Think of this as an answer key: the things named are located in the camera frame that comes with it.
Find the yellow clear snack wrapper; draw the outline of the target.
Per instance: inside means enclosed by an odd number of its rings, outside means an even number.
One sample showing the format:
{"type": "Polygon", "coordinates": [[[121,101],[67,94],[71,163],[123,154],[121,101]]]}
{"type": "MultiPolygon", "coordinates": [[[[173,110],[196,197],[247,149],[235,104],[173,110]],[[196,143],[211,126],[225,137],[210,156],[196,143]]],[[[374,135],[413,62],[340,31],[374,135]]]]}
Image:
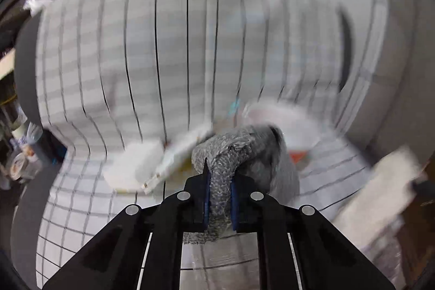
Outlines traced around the yellow clear snack wrapper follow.
{"type": "Polygon", "coordinates": [[[213,133],[213,123],[205,121],[193,129],[178,135],[165,149],[161,161],[157,164],[151,177],[144,182],[142,190],[151,193],[158,184],[164,182],[191,158],[194,148],[209,138],[213,133]]]}

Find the white grey dish cloth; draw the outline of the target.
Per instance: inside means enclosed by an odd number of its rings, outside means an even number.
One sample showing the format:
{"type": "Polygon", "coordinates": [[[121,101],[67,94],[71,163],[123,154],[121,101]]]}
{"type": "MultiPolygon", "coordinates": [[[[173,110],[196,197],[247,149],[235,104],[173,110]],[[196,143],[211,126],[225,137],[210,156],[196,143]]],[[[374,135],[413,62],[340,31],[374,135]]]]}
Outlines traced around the white grey dish cloth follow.
{"type": "Polygon", "coordinates": [[[236,174],[252,178],[263,194],[287,205],[299,195],[299,175],[282,130],[271,125],[248,125],[214,135],[194,148],[196,172],[207,166],[209,225],[204,233],[185,233],[184,243],[217,241],[230,225],[231,183],[236,174]]]}

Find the white sponge block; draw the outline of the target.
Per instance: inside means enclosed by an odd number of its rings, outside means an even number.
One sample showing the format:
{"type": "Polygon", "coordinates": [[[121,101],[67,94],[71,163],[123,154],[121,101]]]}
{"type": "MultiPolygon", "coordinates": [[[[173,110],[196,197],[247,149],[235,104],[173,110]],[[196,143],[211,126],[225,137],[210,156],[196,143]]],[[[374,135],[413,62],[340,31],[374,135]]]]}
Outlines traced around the white sponge block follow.
{"type": "Polygon", "coordinates": [[[128,144],[104,169],[104,180],[115,191],[142,191],[163,157],[164,145],[157,138],[128,144]]]}

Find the red white paper bowl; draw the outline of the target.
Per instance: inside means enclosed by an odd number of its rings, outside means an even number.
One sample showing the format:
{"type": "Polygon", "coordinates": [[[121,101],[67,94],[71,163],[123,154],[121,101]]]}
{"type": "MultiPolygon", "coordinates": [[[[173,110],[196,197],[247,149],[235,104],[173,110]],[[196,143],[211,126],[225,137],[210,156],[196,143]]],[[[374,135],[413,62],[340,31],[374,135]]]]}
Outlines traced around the red white paper bowl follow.
{"type": "Polygon", "coordinates": [[[241,113],[245,125],[268,124],[281,130],[288,155],[298,163],[320,142],[319,124],[305,110],[295,106],[265,99],[249,102],[241,113]]]}

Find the white tissue paper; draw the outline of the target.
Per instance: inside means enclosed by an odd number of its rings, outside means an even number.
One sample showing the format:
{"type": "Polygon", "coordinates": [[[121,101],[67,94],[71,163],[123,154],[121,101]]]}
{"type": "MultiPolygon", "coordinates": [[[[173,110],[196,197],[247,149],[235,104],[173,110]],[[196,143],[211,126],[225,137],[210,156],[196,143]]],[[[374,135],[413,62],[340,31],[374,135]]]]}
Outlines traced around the white tissue paper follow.
{"type": "Polygon", "coordinates": [[[422,167],[407,146],[391,152],[375,164],[369,181],[333,224],[358,249],[367,250],[414,199],[411,183],[421,174],[422,167]]]}

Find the white black checkered cloth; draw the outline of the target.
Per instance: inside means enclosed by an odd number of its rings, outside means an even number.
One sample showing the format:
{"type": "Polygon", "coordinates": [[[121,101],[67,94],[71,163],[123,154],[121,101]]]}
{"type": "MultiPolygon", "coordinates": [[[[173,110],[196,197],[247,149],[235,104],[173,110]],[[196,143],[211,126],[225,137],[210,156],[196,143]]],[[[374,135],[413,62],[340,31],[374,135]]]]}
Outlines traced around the white black checkered cloth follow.
{"type": "MultiPolygon", "coordinates": [[[[305,110],[319,124],[320,142],[328,132],[343,138],[332,123],[348,69],[348,30],[342,11],[320,0],[53,1],[38,27],[35,80],[42,125],[67,147],[49,196],[68,211],[45,217],[84,234],[48,232],[75,247],[41,287],[160,289],[159,208],[203,171],[191,155],[149,194],[115,191],[103,171],[128,144],[157,138],[165,150],[211,121],[208,140],[248,126],[245,105],[265,99],[305,110]]],[[[317,163],[303,162],[316,146],[293,162],[299,195],[280,203],[300,289],[391,289],[306,202],[330,180],[317,163]]]]}

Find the dark grey office chair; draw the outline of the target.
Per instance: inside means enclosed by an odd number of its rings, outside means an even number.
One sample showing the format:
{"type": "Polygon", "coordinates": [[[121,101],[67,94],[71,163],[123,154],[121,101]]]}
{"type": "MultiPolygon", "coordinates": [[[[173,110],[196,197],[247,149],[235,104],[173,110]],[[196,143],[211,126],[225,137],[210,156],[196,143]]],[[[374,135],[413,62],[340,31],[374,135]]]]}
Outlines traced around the dark grey office chair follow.
{"type": "MultiPolygon", "coordinates": [[[[35,89],[35,42],[38,15],[29,19],[18,34],[15,58],[15,83],[18,96],[24,102],[24,112],[37,118],[35,89]]],[[[303,162],[317,163],[321,176],[329,177],[316,192],[307,198],[307,203],[318,208],[329,220],[338,214],[357,190],[350,185],[355,174],[351,166],[358,162],[356,148],[344,138],[335,138],[328,132],[323,141],[303,162]]],[[[63,213],[68,208],[53,202],[49,196],[52,184],[60,171],[59,165],[50,165],[39,172],[30,183],[18,205],[13,221],[12,262],[30,289],[40,289],[48,276],[59,269],[59,263],[73,255],[73,243],[59,244],[48,238],[49,231],[66,231],[71,236],[83,236],[84,228],[68,227],[45,217],[55,210],[63,213]]],[[[252,257],[256,247],[254,235],[238,236],[225,233],[220,244],[237,244],[238,250],[228,255],[217,251],[218,243],[203,246],[188,245],[183,248],[181,260],[182,289],[256,289],[259,286],[258,262],[252,257]]]]}

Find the white refrigerator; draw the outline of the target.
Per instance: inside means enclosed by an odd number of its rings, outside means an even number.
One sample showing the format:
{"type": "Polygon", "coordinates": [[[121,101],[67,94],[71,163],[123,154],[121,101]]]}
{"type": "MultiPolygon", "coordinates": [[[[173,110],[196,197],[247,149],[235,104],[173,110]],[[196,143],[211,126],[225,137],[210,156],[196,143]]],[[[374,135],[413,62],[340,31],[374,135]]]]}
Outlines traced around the white refrigerator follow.
{"type": "Polygon", "coordinates": [[[336,127],[378,159],[408,146],[434,154],[434,0],[330,0],[352,37],[336,127]]]}

